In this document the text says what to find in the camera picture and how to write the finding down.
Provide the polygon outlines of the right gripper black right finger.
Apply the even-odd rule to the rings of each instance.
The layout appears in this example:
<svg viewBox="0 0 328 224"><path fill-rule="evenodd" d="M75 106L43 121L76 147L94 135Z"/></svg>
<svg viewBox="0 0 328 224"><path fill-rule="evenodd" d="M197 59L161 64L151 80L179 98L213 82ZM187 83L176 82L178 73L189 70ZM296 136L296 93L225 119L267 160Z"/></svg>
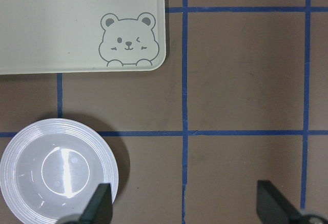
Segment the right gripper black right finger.
<svg viewBox="0 0 328 224"><path fill-rule="evenodd" d="M257 181L256 213L263 224L299 223L301 214L269 181Z"/></svg>

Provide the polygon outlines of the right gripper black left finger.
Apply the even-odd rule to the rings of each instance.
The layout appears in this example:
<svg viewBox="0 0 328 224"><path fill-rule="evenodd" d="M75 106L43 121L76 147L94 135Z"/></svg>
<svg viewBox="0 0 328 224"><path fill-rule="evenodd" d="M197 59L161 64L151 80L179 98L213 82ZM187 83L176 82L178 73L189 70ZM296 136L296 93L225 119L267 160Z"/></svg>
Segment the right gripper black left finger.
<svg viewBox="0 0 328 224"><path fill-rule="evenodd" d="M113 216L111 184L99 184L85 210L79 218L79 223L108 224Z"/></svg>

